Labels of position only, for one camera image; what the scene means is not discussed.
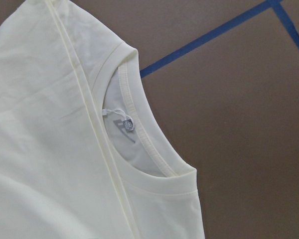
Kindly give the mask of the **cream long-sleeve cat shirt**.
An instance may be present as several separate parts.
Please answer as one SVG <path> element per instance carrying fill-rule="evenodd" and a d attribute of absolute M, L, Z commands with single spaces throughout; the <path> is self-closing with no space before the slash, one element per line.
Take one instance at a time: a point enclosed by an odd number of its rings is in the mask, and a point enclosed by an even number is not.
<path fill-rule="evenodd" d="M 0 26 L 0 239 L 204 237 L 138 51 L 69 0 L 24 1 Z"/>

